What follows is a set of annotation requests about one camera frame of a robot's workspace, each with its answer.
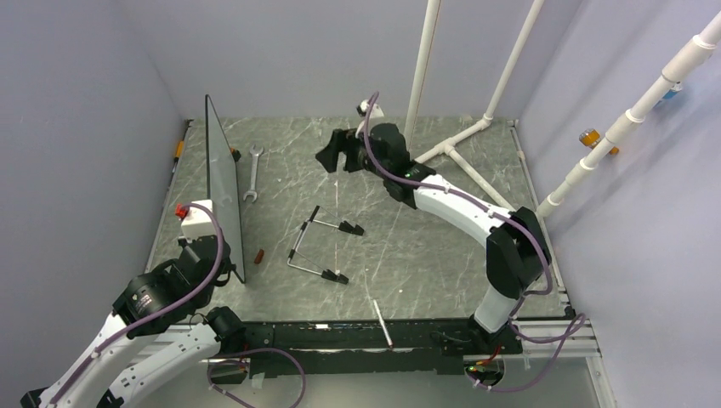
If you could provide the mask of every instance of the glass panel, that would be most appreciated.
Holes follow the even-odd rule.
[[[207,198],[213,201],[213,212],[223,229],[225,241],[230,246],[230,261],[236,265],[238,278],[245,282],[236,161],[230,153],[228,139],[225,138],[210,95],[205,97],[205,122]]]

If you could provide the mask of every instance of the gray marble table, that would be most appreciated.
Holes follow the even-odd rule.
[[[233,278],[228,286],[215,291],[210,307],[227,305],[242,320],[281,321],[375,319],[372,299],[378,300],[388,319],[473,313],[488,287],[482,246],[442,219],[394,201],[381,179],[369,172],[328,174],[315,161],[314,154],[326,145],[334,128],[353,128],[358,121],[358,117],[222,120],[230,146],[243,153],[238,162],[241,196],[249,184],[248,149],[252,144],[262,145],[265,154],[258,167],[258,200],[241,204],[247,283]],[[389,122],[403,128],[402,119],[389,118]],[[418,118],[414,137],[408,140],[409,150],[418,156],[474,122],[459,117]],[[457,150],[511,204],[532,207],[505,120],[494,121]],[[489,200],[446,156],[427,164],[456,186]],[[178,254],[175,205],[206,197],[203,121],[191,123],[175,178],[153,265]],[[298,229],[316,205],[366,230],[363,236],[356,236],[312,224],[303,240],[300,252],[316,264],[348,276],[347,286],[286,265]],[[334,221],[324,213],[319,219]],[[265,256],[255,265],[259,249]],[[555,290],[546,297],[530,297],[520,311],[529,317],[562,314]]]

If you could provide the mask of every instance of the orange valve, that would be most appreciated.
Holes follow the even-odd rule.
[[[599,140],[601,140],[601,135],[599,134],[596,129],[586,129],[581,133],[581,135],[578,137],[578,140],[583,143],[584,146],[588,146],[591,149],[595,148],[596,145],[599,143]],[[617,147],[614,147],[609,151],[609,155],[617,155],[619,152]]]

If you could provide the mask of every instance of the floor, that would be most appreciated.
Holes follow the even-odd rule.
[[[386,318],[467,317],[473,313],[488,286],[485,251],[477,242],[440,218],[394,201],[380,178],[368,172],[327,174],[315,161],[314,154],[326,145],[332,130],[354,128],[357,116],[221,122],[230,146],[243,153],[238,162],[241,196],[249,185],[248,149],[262,145],[265,153],[258,169],[258,200],[241,204],[247,283],[233,279],[217,289],[210,307],[227,305],[242,320],[283,321],[375,319],[372,299],[378,300]],[[388,122],[403,128],[403,119],[389,118]],[[418,156],[474,122],[471,118],[420,117],[414,137],[407,141],[409,150],[413,157]],[[494,121],[457,150],[511,204],[532,206],[505,120]],[[426,164],[456,186],[489,200],[446,156]],[[191,123],[175,178],[152,264],[178,254],[175,205],[206,197],[203,121]],[[313,224],[300,248],[300,253],[323,269],[348,276],[347,286],[286,265],[298,229],[316,205],[366,230],[363,236],[355,236]],[[335,221],[328,213],[319,219]],[[259,249],[264,250],[264,259],[255,265]],[[304,266],[313,267],[307,261]],[[546,297],[530,297],[520,311],[526,317],[562,314],[555,290]]]

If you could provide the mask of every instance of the purple tube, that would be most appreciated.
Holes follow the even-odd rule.
[[[300,373],[300,381],[302,383],[301,387],[300,387],[300,394],[298,395],[298,398],[295,400],[295,402],[293,402],[292,405],[290,406],[290,408],[296,408],[298,406],[298,404],[300,404],[300,400],[302,400],[303,396],[305,395],[306,378],[305,378],[305,371],[303,371],[303,367],[289,353],[287,353],[281,349],[278,349],[278,348],[256,348],[254,350],[243,351],[240,353],[225,354],[225,355],[222,355],[219,357],[227,358],[227,359],[236,359],[236,358],[241,358],[241,357],[245,357],[247,355],[256,354],[256,353],[281,354],[281,355],[287,357],[296,366],[296,368],[298,368],[298,372]],[[234,361],[234,360],[223,360],[218,363],[213,363],[213,364],[209,365],[207,368],[207,383],[210,384],[211,388],[218,391],[222,395],[225,395],[226,397],[230,398],[231,400],[234,400],[238,404],[243,405],[246,408],[255,408],[254,406],[248,404],[246,401],[236,397],[234,394],[229,393],[228,391],[225,391],[224,389],[222,389],[221,387],[219,387],[219,386],[215,385],[215,383],[213,383],[213,379],[211,378],[211,375],[213,374],[213,370],[218,366],[228,366],[230,364],[237,365],[238,362]]]
[[[153,314],[149,314],[146,317],[126,326],[125,328],[123,328],[119,331],[116,331],[113,335],[106,338],[106,340],[104,342],[99,344],[98,347],[96,347],[93,350],[95,353],[100,354],[103,350],[107,349],[111,344],[113,344],[115,341],[117,341],[118,338],[125,336],[126,334],[128,334],[128,332],[135,329],[136,327],[142,326],[149,321],[155,320],[158,317],[163,316],[163,315],[170,313],[173,310],[179,308],[183,303],[188,302],[189,300],[194,298],[198,293],[200,293],[203,289],[205,289],[205,287],[208,286],[210,284],[210,282],[212,282],[213,279],[215,278],[215,273],[218,272],[218,268],[220,267],[220,262],[223,259],[223,231],[220,229],[218,220],[215,219],[215,217],[213,216],[213,213],[210,210],[208,210],[207,208],[205,208],[201,205],[198,205],[198,204],[195,204],[192,202],[183,205],[183,208],[188,208],[188,207],[197,208],[197,209],[203,211],[205,214],[207,214],[208,217],[210,218],[210,221],[213,223],[213,227],[215,228],[215,235],[218,237],[218,250],[215,253],[215,262],[213,262],[213,267],[210,269],[210,272],[207,274],[207,276],[205,277],[203,282],[201,282],[200,285],[198,285],[195,289],[190,291],[190,293],[188,293],[187,295],[183,296],[181,299],[175,301],[170,306],[168,306],[164,309],[161,309]],[[63,395],[65,395],[67,390],[70,389],[70,387],[72,387],[73,384],[75,384],[77,379],[82,375],[82,373],[85,371],[85,369],[88,368],[88,366],[90,365],[90,363],[92,361],[93,361],[93,358],[90,355],[86,356],[85,359],[80,363],[80,365],[72,372],[72,374],[70,374],[67,381],[65,381],[65,383],[60,387],[60,389],[53,396],[53,398],[50,399],[49,403],[57,404],[58,401],[61,398],[63,398]]]
[[[373,109],[373,106],[376,104],[377,100],[378,100],[378,91],[376,91],[373,94],[373,96],[371,96],[371,98],[368,100],[368,108],[366,111],[366,120],[363,123],[363,143],[366,146],[366,152],[368,154],[368,158],[371,159],[373,166],[375,166],[376,169],[383,176],[385,176],[388,179],[391,179],[395,182],[412,185],[414,187],[426,187],[426,188],[433,189],[433,190],[446,191],[446,188],[444,186],[408,180],[405,178],[395,176],[391,172],[389,172],[388,170],[383,168],[383,166],[381,166],[381,163],[378,162],[378,159],[376,159],[376,157],[373,155],[373,150],[371,149],[371,140],[369,139],[370,132],[368,129],[368,123],[370,122],[370,119],[371,119],[371,111]],[[480,202],[477,198],[473,197],[472,195],[465,193],[463,191],[455,190],[455,189],[449,189],[448,192],[455,196],[459,196],[459,197],[465,199],[466,201],[471,202],[472,204],[474,204],[475,206],[477,206],[484,212],[486,212],[486,213],[488,212],[488,207],[486,207],[482,202]],[[520,309],[526,296],[528,296],[528,295],[548,295],[553,290],[553,281],[551,280],[551,269],[548,267],[548,261],[546,260],[546,256],[543,255],[543,250],[541,249],[541,245],[538,243],[536,238],[533,236],[533,234],[531,234],[531,232],[529,230],[527,230],[523,225],[513,221],[511,218],[504,217],[501,214],[497,214],[494,212],[493,217],[496,219],[500,219],[504,223],[509,224],[512,227],[516,228],[521,234],[523,234],[528,239],[528,241],[533,246],[533,249],[536,251],[536,255],[541,260],[541,265],[543,266],[543,276],[546,278],[546,288],[545,289],[543,289],[541,291],[526,291],[523,293],[523,295],[521,295],[518,303],[516,304],[516,307],[514,308],[513,312],[511,312],[511,315],[514,315]],[[580,320],[581,323],[578,324],[576,327],[573,327],[573,324],[578,320]],[[512,322],[509,319],[508,325],[511,326],[511,330],[513,330],[516,333],[516,335],[524,338],[525,340],[532,342],[532,343],[552,343],[552,342],[560,341],[559,346],[556,348],[554,355],[551,357],[551,359],[548,361],[548,363],[546,363],[546,365],[543,367],[541,372],[538,373],[536,378],[534,378],[527,384],[519,386],[519,387],[514,387],[514,388],[491,388],[491,387],[487,387],[483,384],[480,384],[480,386],[485,389],[488,389],[489,391],[497,392],[497,393],[515,393],[515,392],[524,391],[528,388],[533,387],[534,385],[536,385],[538,382],[540,382],[546,376],[546,374],[548,373],[548,370],[550,370],[551,366],[553,366],[556,359],[558,359],[559,353],[561,351],[561,348],[563,347],[563,344],[565,343],[565,340],[570,335],[577,332],[583,326],[583,323],[585,323],[585,322],[586,322],[586,315],[584,315],[583,313],[577,314],[576,317],[573,318],[573,320],[571,320],[571,323],[568,325],[564,334],[562,334],[561,336],[536,340],[532,337],[527,337],[527,336],[521,334],[514,327],[514,325],[512,324]]]
[[[369,139],[369,129],[368,129],[368,122],[371,120],[371,110],[373,109],[373,106],[376,104],[376,100],[378,100],[378,91],[376,91],[373,96],[368,100],[368,108],[366,110],[366,120],[363,122],[363,143],[366,146],[366,151],[368,153],[368,158],[371,159],[371,162],[373,163],[373,166],[376,167],[376,169],[386,178],[391,179],[397,183],[412,185],[414,187],[426,187],[428,189],[433,190],[439,190],[439,191],[446,191],[446,187],[431,183],[423,183],[419,181],[414,180],[408,180],[405,178],[401,178],[398,176],[393,175],[391,172],[383,168],[381,166],[381,163],[378,162],[378,159],[373,155],[373,150],[371,149],[371,140]],[[484,212],[488,212],[488,207],[486,207],[482,202],[480,202],[477,198],[473,197],[472,195],[465,193],[463,191],[455,190],[455,189],[449,189],[449,193],[459,196],[466,201],[472,203],[476,207],[480,208]],[[521,234],[523,234],[528,241],[531,242],[531,245],[533,246],[533,249],[536,251],[536,254],[538,255],[538,258],[541,260],[541,265],[543,266],[543,276],[546,279],[546,288],[541,291],[527,291],[524,293],[525,295],[548,295],[553,290],[553,281],[551,280],[551,269],[548,267],[548,261],[546,260],[546,256],[543,255],[543,250],[541,249],[541,245],[538,244],[538,241],[536,241],[536,238],[527,230],[523,225],[513,221],[511,218],[506,218],[501,214],[493,213],[493,218],[500,219],[506,224],[511,225],[512,227],[516,228]]]

